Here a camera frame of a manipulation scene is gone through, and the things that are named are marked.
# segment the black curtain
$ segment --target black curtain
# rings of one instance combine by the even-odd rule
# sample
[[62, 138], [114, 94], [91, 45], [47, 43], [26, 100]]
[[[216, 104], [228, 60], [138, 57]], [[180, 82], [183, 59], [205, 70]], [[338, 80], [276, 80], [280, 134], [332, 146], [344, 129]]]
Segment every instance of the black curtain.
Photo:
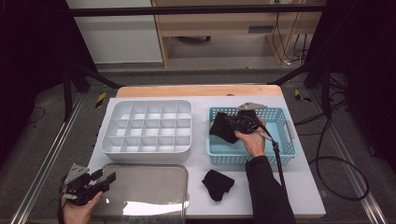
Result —
[[69, 7], [64, 0], [0, 1], [0, 164], [33, 112], [35, 97], [62, 83], [67, 63], [97, 72], [74, 18], [43, 16], [48, 9]]
[[[324, 55], [334, 73], [347, 78], [347, 99], [376, 156], [396, 172], [396, 7], [393, 0], [334, 1], [323, 13], [306, 62]], [[320, 76], [313, 69], [308, 79]]]

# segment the wire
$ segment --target wire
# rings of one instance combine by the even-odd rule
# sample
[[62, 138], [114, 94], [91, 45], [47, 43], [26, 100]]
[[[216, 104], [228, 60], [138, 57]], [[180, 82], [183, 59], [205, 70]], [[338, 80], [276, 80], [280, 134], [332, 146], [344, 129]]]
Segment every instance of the wire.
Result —
[[296, 45], [297, 45], [297, 42], [298, 42], [298, 40], [300, 39], [300, 35], [297, 35], [297, 37], [296, 37], [296, 40], [294, 41], [294, 46], [293, 46], [293, 55], [294, 56], [296, 56], [296, 57], [299, 57], [297, 54], [296, 54]]
[[306, 37], [307, 37], [307, 35], [305, 35], [305, 37], [304, 37], [303, 54], [302, 54], [302, 58], [303, 58], [304, 63], [305, 63], [305, 56], [306, 56], [305, 55]]
[[332, 75], [330, 75], [330, 82], [331, 82], [331, 86], [337, 88], [338, 90], [341, 90], [341, 91], [347, 90], [347, 84], [346, 84], [347, 82], [345, 80], [345, 77], [344, 77], [344, 82], [343, 82], [343, 81], [333, 77]]
[[277, 165], [277, 170], [279, 172], [280, 183], [282, 185], [283, 190], [285, 190], [286, 197], [288, 197], [288, 191], [286, 189], [285, 177], [283, 176], [283, 170], [282, 170], [282, 161], [281, 161], [280, 155], [279, 155], [279, 143], [274, 140], [274, 138], [271, 136], [271, 134], [268, 132], [267, 128], [265, 128], [264, 125], [262, 125], [259, 121], [257, 122], [257, 124], [262, 128], [262, 130], [271, 139], [271, 142], [272, 142], [272, 145], [274, 148], [274, 152], [275, 152], [275, 156], [276, 156], [276, 165]]
[[41, 110], [43, 111], [43, 114], [40, 116], [40, 118], [35, 119], [35, 120], [31, 121], [31, 122], [26, 123], [26, 125], [31, 125], [31, 124], [33, 124], [33, 123], [36, 123], [36, 122], [38, 122], [39, 120], [41, 120], [41, 119], [44, 117], [44, 115], [46, 115], [46, 110], [45, 110], [43, 107], [41, 107], [41, 106], [35, 106], [35, 109], [41, 109]]
[[[351, 162], [346, 161], [346, 160], [343, 160], [343, 159], [341, 159], [341, 158], [331, 157], [331, 156], [324, 156], [324, 157], [320, 157], [320, 156], [319, 156], [320, 146], [321, 146], [321, 143], [322, 143], [322, 141], [323, 141], [323, 136], [324, 136], [324, 134], [325, 134], [325, 131], [330, 127], [331, 122], [332, 122], [331, 119], [327, 119], [326, 124], [325, 124], [325, 127], [323, 128], [322, 134], [321, 134], [321, 136], [320, 136], [320, 138], [319, 138], [319, 143], [318, 143], [318, 148], [317, 148], [317, 156], [316, 156], [312, 161], [310, 161], [308, 164], [311, 164], [311, 163], [314, 162], [314, 161], [316, 162], [316, 168], [317, 168], [318, 179], [320, 180], [320, 182], [322, 183], [322, 185], [323, 185], [326, 189], [328, 189], [331, 193], [333, 193], [334, 195], [336, 195], [336, 196], [338, 196], [338, 197], [340, 197], [340, 198], [342, 198], [342, 199], [345, 199], [345, 200], [348, 200], [348, 201], [352, 201], [352, 202], [358, 202], [358, 201], [364, 199], [364, 198], [369, 194], [369, 192], [370, 192], [369, 183], [368, 183], [368, 181], [367, 181], [366, 176], [362, 173], [362, 171], [359, 170], [358, 167], [355, 166], [355, 165], [353, 165]], [[366, 191], [363, 193], [363, 195], [361, 195], [360, 197], [355, 197], [355, 198], [354, 198], [354, 197], [347, 197], [347, 196], [344, 196], [344, 195], [342, 195], [342, 194], [336, 192], [336, 191], [333, 190], [332, 188], [330, 188], [330, 187], [324, 182], [324, 180], [323, 180], [323, 178], [322, 178], [322, 176], [321, 176], [321, 173], [320, 173], [319, 162], [318, 162], [318, 161], [321, 161], [321, 160], [342, 161], [342, 162], [344, 162], [344, 163], [350, 165], [351, 167], [353, 167], [353, 168], [363, 177], [363, 179], [364, 179], [364, 183], [365, 183], [365, 185], [366, 185]]]
[[[58, 188], [58, 193], [61, 195], [63, 194], [64, 191], [64, 181], [66, 180], [67, 175], [64, 175], [64, 177], [61, 178], [61, 181], [59, 183], [59, 188]], [[67, 200], [64, 204], [62, 204], [62, 197], [59, 197], [58, 199], [58, 222], [60, 224], [64, 224], [64, 206], [67, 204]]]
[[[334, 95], [336, 95], [336, 94], [345, 94], [345, 93], [344, 93], [343, 91], [337, 91], [337, 92], [334, 92], [334, 93], [330, 96], [330, 98], [332, 99], [332, 98], [334, 97]], [[343, 101], [341, 101], [341, 102], [339, 102], [339, 103], [333, 105], [333, 106], [331, 107], [331, 111], [333, 112], [334, 110], [338, 109], [339, 106], [344, 105], [346, 102], [347, 102], [347, 100], [343, 100]], [[297, 122], [295, 125], [306, 124], [307, 122], [310, 122], [310, 121], [313, 121], [313, 120], [315, 120], [315, 119], [320, 118], [322, 115], [324, 115], [324, 113], [316, 114], [316, 115], [311, 116], [311, 117], [309, 117], [309, 118], [307, 118], [307, 119], [303, 119], [302, 121]], [[337, 158], [337, 157], [332, 157], [332, 156], [322, 156], [322, 157], [319, 156], [320, 147], [321, 147], [321, 144], [322, 144], [322, 141], [323, 141], [324, 134], [325, 134], [326, 131], [330, 128], [331, 122], [332, 122], [332, 119], [327, 119], [327, 121], [326, 121], [326, 123], [325, 123], [325, 125], [324, 125], [324, 127], [323, 127], [323, 129], [322, 129], [322, 132], [320, 132], [320, 133], [299, 134], [299, 135], [314, 135], [314, 134], [320, 134], [320, 138], [319, 138], [319, 142], [318, 142], [318, 148], [317, 148], [317, 155], [316, 155], [316, 157], [315, 157], [312, 161], [310, 161], [308, 164], [312, 164], [313, 162], [316, 163], [316, 170], [317, 170], [317, 174], [318, 174], [318, 179], [320, 180], [320, 182], [322, 183], [322, 185], [323, 185], [326, 189], [328, 189], [331, 193], [333, 193], [334, 195], [336, 195], [336, 196], [338, 196], [339, 198], [342, 198], [342, 199], [344, 199], [344, 200], [348, 200], [348, 201], [352, 201], [352, 202], [358, 202], [358, 201], [364, 199], [365, 197], [367, 197], [367, 195], [368, 195], [369, 192], [370, 192], [369, 183], [368, 183], [368, 181], [367, 181], [366, 176], [363, 174], [363, 172], [362, 172], [361, 170], [359, 170], [359, 168], [358, 168], [357, 166], [355, 166], [355, 165], [352, 164], [351, 162], [346, 161], [346, 160], [344, 160], [344, 159]], [[341, 162], [344, 162], [344, 163], [346, 163], [347, 165], [351, 166], [351, 167], [352, 167], [353, 169], [355, 169], [355, 170], [361, 175], [361, 177], [363, 178], [364, 184], [365, 184], [365, 186], [366, 186], [366, 191], [364, 191], [364, 193], [363, 193], [360, 197], [349, 197], [349, 196], [342, 195], [342, 194], [336, 192], [334, 189], [330, 188], [329, 185], [327, 185], [326, 182], [323, 180], [323, 178], [322, 178], [322, 176], [321, 176], [320, 169], [319, 169], [319, 161], [323, 161], [323, 160], [341, 161]]]
[[[320, 174], [320, 169], [318, 168], [318, 161], [323, 161], [323, 160], [341, 161], [341, 162], [344, 162], [344, 163], [348, 164], [349, 166], [353, 167], [353, 168], [361, 175], [361, 177], [363, 177], [363, 179], [364, 179], [364, 184], [366, 185], [366, 191], [364, 191], [363, 195], [361, 195], [360, 197], [357, 197], [357, 198], [347, 197], [347, 196], [344, 196], [344, 195], [342, 195], [342, 194], [340, 194], [340, 193], [337, 193], [335, 190], [333, 190], [332, 188], [330, 188], [330, 187], [323, 181], [323, 179], [322, 179], [322, 177], [321, 177], [321, 174]], [[331, 193], [333, 193], [334, 195], [336, 195], [336, 196], [338, 196], [338, 197], [340, 197], [340, 198], [342, 198], [342, 199], [345, 199], [345, 200], [349, 200], [349, 201], [352, 201], [352, 202], [358, 202], [358, 201], [364, 199], [365, 197], [367, 197], [367, 195], [369, 194], [369, 192], [370, 192], [370, 185], [369, 185], [369, 182], [368, 182], [366, 176], [363, 174], [363, 172], [362, 172], [361, 170], [359, 170], [359, 168], [358, 168], [357, 166], [355, 166], [355, 165], [352, 164], [351, 162], [346, 161], [346, 160], [343, 160], [343, 159], [338, 158], [338, 157], [323, 156], [323, 157], [316, 157], [315, 159], [313, 159], [312, 161], [310, 161], [308, 164], [311, 164], [311, 163], [314, 162], [314, 161], [317, 163], [317, 173], [318, 173], [318, 178], [320, 179], [320, 182], [322, 183], [322, 185], [323, 185], [326, 189], [328, 189], [328, 190], [329, 190]]]
[[[275, 0], [274, 2], [275, 2], [275, 4], [280, 4], [279, 0]], [[276, 13], [276, 23], [275, 23], [275, 26], [274, 26], [274, 29], [273, 29], [273, 32], [272, 32], [272, 42], [273, 42], [274, 48], [276, 50], [277, 57], [282, 62], [282, 57], [280, 57], [279, 51], [277, 50], [277, 47], [276, 47], [276, 44], [275, 44], [275, 30], [277, 30], [277, 33], [278, 33], [279, 39], [280, 39], [280, 43], [282, 44], [283, 53], [284, 53], [285, 57], [287, 59], [289, 59], [289, 63], [298, 61], [298, 59], [291, 59], [291, 58], [288, 57], [288, 54], [286, 53], [285, 45], [283, 43], [282, 35], [280, 34], [278, 22], [279, 22], [279, 12]]]

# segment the black sleeve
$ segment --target black sleeve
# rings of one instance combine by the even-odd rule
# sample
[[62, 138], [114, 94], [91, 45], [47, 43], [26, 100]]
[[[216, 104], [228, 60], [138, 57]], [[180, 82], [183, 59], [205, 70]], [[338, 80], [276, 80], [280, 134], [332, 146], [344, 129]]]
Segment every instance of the black sleeve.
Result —
[[246, 163], [247, 180], [255, 224], [296, 223], [286, 192], [274, 179], [265, 156]]

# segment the basket handle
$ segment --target basket handle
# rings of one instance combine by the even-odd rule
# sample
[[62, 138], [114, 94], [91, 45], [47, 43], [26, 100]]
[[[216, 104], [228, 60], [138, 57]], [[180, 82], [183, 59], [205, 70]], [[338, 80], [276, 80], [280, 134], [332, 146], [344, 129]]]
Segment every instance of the basket handle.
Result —
[[205, 126], [205, 133], [206, 133], [206, 139], [209, 139], [209, 128], [210, 128], [210, 120], [206, 120], [206, 126]]
[[292, 128], [291, 128], [290, 120], [286, 120], [286, 127], [287, 127], [287, 130], [288, 130], [289, 138], [290, 139], [295, 139], [294, 133], [291, 131]]

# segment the white cabinet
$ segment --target white cabinet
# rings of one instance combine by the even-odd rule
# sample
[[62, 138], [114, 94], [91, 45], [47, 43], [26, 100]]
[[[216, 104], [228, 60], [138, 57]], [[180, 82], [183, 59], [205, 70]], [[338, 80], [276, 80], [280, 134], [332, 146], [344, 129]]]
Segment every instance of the white cabinet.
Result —
[[[66, 0], [70, 8], [151, 7], [149, 0]], [[95, 63], [161, 63], [153, 16], [75, 17]]]

